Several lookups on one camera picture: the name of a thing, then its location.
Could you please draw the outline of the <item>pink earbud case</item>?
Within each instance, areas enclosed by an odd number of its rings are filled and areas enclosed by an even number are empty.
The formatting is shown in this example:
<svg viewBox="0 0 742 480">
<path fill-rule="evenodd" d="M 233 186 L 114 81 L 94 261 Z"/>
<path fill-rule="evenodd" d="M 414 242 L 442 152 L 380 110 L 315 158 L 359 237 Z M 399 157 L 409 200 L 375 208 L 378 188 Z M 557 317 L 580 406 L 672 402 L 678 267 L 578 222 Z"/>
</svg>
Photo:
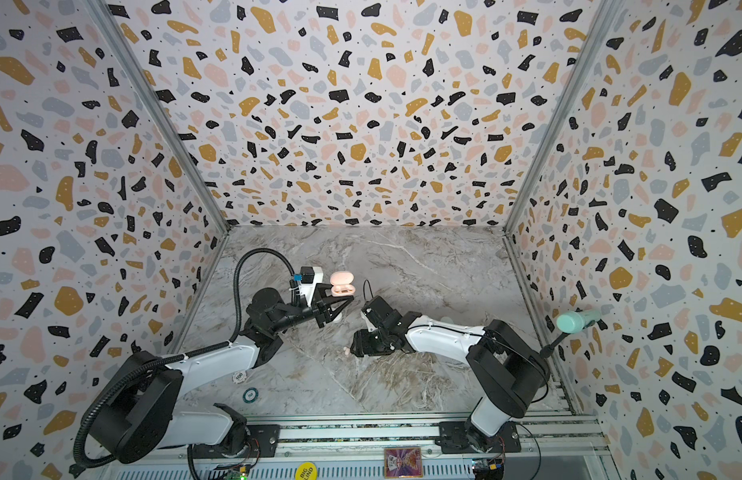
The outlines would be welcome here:
<svg viewBox="0 0 742 480">
<path fill-rule="evenodd" d="M 356 288 L 353 285 L 354 275 L 349 271 L 337 271 L 330 276 L 331 292 L 335 297 L 353 296 Z"/>
</svg>

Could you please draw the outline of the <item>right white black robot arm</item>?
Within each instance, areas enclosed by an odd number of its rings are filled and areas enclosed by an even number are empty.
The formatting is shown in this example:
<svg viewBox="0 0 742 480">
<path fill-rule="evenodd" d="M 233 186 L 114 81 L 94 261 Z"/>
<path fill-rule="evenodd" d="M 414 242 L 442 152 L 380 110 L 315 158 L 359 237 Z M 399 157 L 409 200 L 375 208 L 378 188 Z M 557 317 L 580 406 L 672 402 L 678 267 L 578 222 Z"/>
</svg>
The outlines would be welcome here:
<svg viewBox="0 0 742 480">
<path fill-rule="evenodd" d="M 419 312 L 404 315 L 381 297 L 361 309 L 367 327 L 353 335 L 357 357 L 431 353 L 466 364 L 482 396 L 466 423 L 466 433 L 485 449 L 506 423 L 526 415 L 537 391 L 548 384 L 546 358 L 502 320 L 487 326 L 459 326 Z"/>
</svg>

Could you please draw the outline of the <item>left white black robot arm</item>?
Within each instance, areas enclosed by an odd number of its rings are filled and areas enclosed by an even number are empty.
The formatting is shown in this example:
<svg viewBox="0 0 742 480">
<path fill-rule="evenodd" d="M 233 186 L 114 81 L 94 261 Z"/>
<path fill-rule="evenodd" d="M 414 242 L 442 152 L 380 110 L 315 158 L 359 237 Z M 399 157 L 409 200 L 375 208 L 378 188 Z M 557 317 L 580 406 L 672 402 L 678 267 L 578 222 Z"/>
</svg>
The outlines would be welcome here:
<svg viewBox="0 0 742 480">
<path fill-rule="evenodd" d="M 168 357 L 146 351 L 131 355 L 83 414 L 73 444 L 76 464 L 128 464 L 155 449 L 193 444 L 238 452 L 245 442 L 242 414 L 223 403 L 211 411 L 180 411 L 178 400 L 220 378 L 266 364 L 283 344 L 281 332 L 310 320 L 324 327 L 353 300 L 351 295 L 333 295 L 325 283 L 309 286 L 294 304 L 284 302 L 276 289 L 264 288 L 247 307 L 236 308 L 244 325 L 235 340 Z"/>
</svg>

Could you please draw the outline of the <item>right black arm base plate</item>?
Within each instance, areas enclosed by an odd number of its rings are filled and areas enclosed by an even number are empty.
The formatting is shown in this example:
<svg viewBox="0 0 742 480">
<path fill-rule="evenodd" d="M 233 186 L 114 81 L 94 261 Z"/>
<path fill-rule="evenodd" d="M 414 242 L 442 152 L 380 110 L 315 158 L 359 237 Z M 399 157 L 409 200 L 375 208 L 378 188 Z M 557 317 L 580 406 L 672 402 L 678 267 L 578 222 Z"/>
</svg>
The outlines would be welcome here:
<svg viewBox="0 0 742 480">
<path fill-rule="evenodd" d="M 486 436 L 467 420 L 440 422 L 435 444 L 444 454 L 497 455 L 521 451 L 519 435 L 511 422 L 505 423 L 493 436 Z"/>
</svg>

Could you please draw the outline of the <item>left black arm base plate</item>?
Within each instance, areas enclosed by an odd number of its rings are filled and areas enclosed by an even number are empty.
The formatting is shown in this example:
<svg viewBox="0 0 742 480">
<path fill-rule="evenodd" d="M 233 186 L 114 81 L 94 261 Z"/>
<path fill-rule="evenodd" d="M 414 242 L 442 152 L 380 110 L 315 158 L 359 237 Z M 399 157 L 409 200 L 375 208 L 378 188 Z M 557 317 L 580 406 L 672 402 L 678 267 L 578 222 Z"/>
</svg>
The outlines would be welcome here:
<svg viewBox="0 0 742 480">
<path fill-rule="evenodd" d="M 193 446 L 195 459 L 256 460 L 275 455 L 281 427 L 278 424 L 234 424 L 219 444 Z"/>
</svg>

